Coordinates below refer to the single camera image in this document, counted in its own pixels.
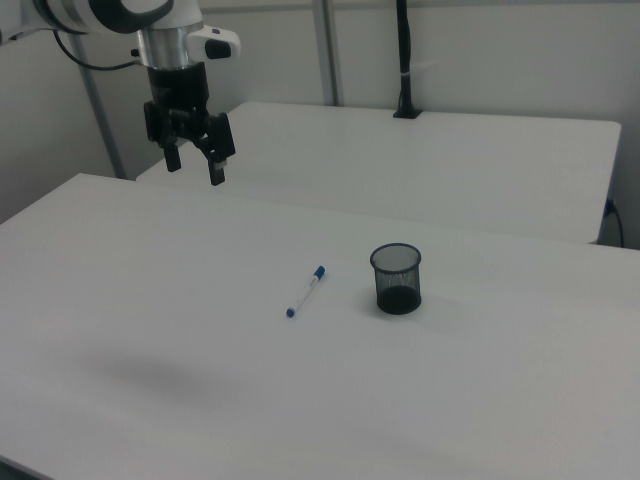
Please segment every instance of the mesh pen holder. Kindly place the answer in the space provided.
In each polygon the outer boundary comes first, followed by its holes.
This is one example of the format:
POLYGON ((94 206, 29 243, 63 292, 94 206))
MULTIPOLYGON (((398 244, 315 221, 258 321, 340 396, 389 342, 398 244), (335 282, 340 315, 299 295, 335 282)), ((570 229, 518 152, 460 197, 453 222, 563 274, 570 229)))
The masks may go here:
POLYGON ((406 243, 390 243, 373 251, 370 261, 375 271, 380 310, 404 315, 420 306, 421 260, 420 251, 406 243))

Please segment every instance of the white pen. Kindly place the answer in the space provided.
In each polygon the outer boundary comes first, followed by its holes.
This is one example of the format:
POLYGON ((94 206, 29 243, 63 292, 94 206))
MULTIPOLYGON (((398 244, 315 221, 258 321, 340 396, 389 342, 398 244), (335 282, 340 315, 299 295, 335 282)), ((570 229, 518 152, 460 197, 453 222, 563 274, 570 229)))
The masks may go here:
POLYGON ((298 309, 302 306, 302 304, 307 299, 307 297, 309 297, 309 295, 311 294, 311 292, 313 291, 313 289, 315 288, 315 286, 318 284, 318 282, 323 276, 324 276, 324 267, 321 265, 315 271, 315 273, 313 274, 313 277, 311 277, 311 281, 309 282, 307 287, 304 289, 304 292, 302 292, 298 297, 298 299, 296 300, 295 306, 287 308, 287 317, 293 318, 293 316, 296 314, 298 309))

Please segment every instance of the white wall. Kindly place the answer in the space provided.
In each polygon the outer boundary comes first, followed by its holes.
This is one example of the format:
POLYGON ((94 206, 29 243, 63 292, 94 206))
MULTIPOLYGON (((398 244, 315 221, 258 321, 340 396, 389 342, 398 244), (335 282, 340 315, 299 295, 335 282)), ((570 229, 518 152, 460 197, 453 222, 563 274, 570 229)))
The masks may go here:
POLYGON ((77 173, 113 176, 78 68, 50 33, 0 48, 0 222, 77 173))
MULTIPOLYGON (((245 1, 244 6, 248 3, 255 4, 255 1, 245 1)), ((240 58, 218 60, 207 66, 211 113, 232 110, 248 100, 324 103, 310 6, 291 10, 279 7, 276 11, 249 9, 242 13, 209 13, 205 15, 205 22, 234 30, 240 36, 243 48, 240 58)), ((121 63, 136 46, 133 36, 96 35, 84 37, 82 41, 88 59, 102 65, 121 63)), ((151 100, 146 71, 142 67, 132 68, 96 73, 94 78, 127 176, 133 179, 163 157, 159 147, 149 142, 146 135, 143 104, 151 100)))
MULTIPOLYGON (((345 1, 336 2, 344 102, 395 108, 393 2, 345 1)), ((628 246, 640 248, 640 4, 411 8, 409 19, 414 68, 429 65, 412 80, 419 107, 621 123, 611 194, 628 246)), ((604 239, 617 245, 612 220, 604 239)))

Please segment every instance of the black cable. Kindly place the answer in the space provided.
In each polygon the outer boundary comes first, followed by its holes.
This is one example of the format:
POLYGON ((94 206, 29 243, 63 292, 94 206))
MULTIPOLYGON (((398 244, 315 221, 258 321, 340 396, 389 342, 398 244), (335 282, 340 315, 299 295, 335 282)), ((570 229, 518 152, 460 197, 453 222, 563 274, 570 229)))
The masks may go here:
POLYGON ((618 222, 618 233, 620 235, 620 248, 624 248, 624 230, 622 229, 622 219, 620 218, 620 212, 618 211, 618 207, 616 207, 616 201, 614 199, 607 198, 607 201, 604 206, 604 218, 607 218, 612 213, 616 216, 616 220, 618 222))
POLYGON ((57 31, 55 30, 53 31, 53 36, 56 38, 56 42, 58 42, 58 46, 67 57, 69 57, 71 60, 73 60, 75 63, 77 63, 81 67, 88 68, 89 70, 97 70, 99 72, 113 72, 115 70, 122 70, 123 68, 128 68, 136 65, 136 62, 127 62, 121 65, 115 65, 113 67, 96 67, 95 65, 89 65, 88 63, 85 63, 82 60, 78 60, 69 50, 67 50, 67 47, 65 47, 64 44, 62 43, 62 40, 60 40, 60 35, 58 34, 57 31))
POLYGON ((620 212, 618 212, 618 209, 615 205, 613 206, 612 212, 618 219, 618 231, 620 232, 620 248, 624 248, 624 231, 622 230, 622 220, 620 219, 620 212))

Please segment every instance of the blue pen cap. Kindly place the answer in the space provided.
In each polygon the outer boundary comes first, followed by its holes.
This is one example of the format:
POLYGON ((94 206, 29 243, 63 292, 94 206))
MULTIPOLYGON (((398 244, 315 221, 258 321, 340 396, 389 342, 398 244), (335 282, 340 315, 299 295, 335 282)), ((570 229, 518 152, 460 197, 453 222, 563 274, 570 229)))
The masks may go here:
POLYGON ((318 277, 318 280, 320 280, 324 276, 324 272, 325 272, 324 267, 320 265, 318 269, 315 271, 314 275, 318 277))

